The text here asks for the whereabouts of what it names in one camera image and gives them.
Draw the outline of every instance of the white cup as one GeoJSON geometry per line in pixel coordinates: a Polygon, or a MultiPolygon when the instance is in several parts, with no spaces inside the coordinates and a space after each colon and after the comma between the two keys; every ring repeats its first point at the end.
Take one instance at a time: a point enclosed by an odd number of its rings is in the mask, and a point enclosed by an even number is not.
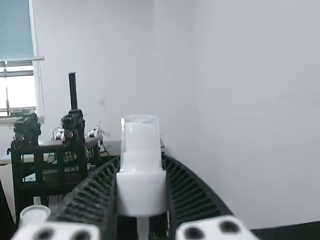
{"type": "Polygon", "coordinates": [[[31,205],[20,212],[19,228],[45,222],[51,214],[50,208],[44,205],[31,205]]]}

